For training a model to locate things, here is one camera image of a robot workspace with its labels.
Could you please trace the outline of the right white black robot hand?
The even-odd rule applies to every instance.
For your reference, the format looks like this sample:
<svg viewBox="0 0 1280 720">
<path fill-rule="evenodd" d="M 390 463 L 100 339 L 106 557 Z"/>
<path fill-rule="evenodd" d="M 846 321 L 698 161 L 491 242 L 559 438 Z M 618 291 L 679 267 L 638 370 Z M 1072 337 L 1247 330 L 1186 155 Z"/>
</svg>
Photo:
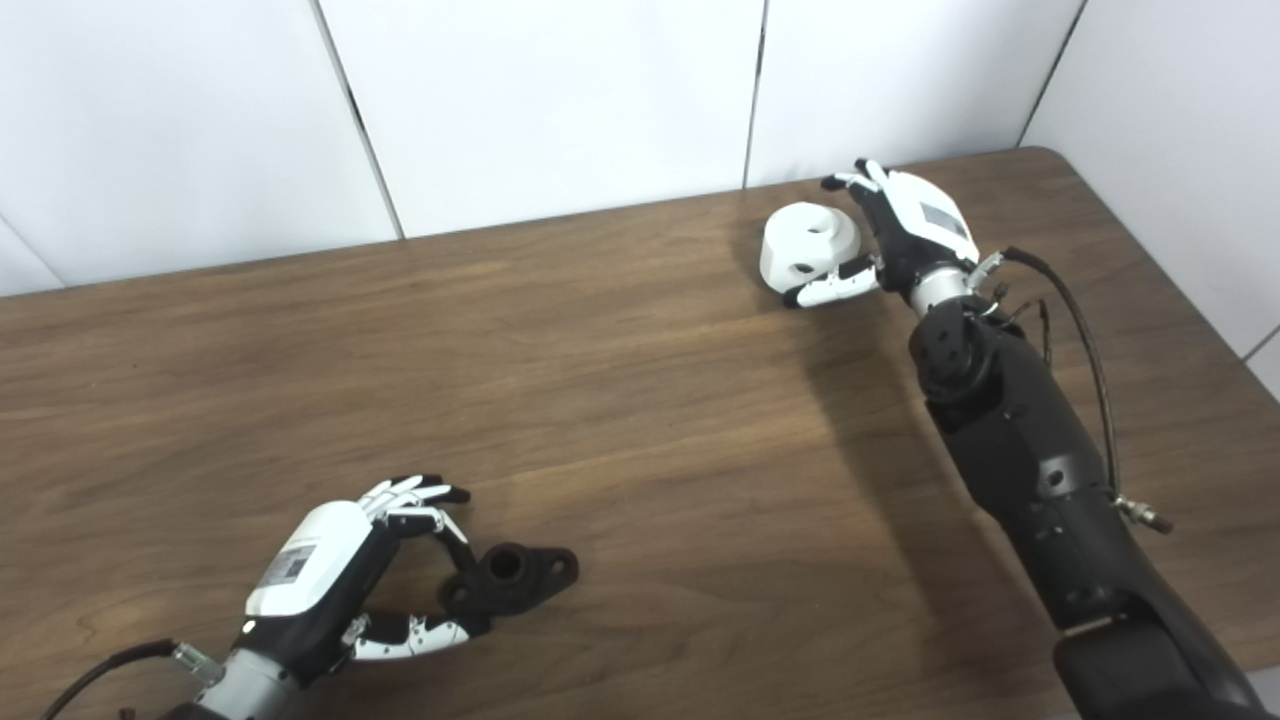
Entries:
<svg viewBox="0 0 1280 720">
<path fill-rule="evenodd" d="M 974 293 L 969 275 L 980 252 L 957 204 L 941 187 L 867 158 L 856 160 L 852 172 L 827 176 L 820 186 L 849 193 L 870 227 L 876 251 L 787 290 L 786 307 L 817 307 L 882 290 L 924 316 Z"/>
</svg>

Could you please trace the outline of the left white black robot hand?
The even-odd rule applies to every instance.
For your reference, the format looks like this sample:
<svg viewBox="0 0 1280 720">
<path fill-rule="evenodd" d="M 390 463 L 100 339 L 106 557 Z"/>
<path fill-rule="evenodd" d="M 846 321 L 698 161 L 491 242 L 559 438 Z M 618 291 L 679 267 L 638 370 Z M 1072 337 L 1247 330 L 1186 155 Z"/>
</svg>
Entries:
<svg viewBox="0 0 1280 720">
<path fill-rule="evenodd" d="M 404 541 L 438 539 L 454 568 L 476 568 L 466 534 L 443 509 L 470 493 L 439 475 L 394 477 L 356 500 L 314 509 L 250 594 L 234 650 L 262 656 L 307 688 L 352 661 L 434 653 L 489 634 L 493 620 L 383 612 L 365 603 Z"/>
</svg>

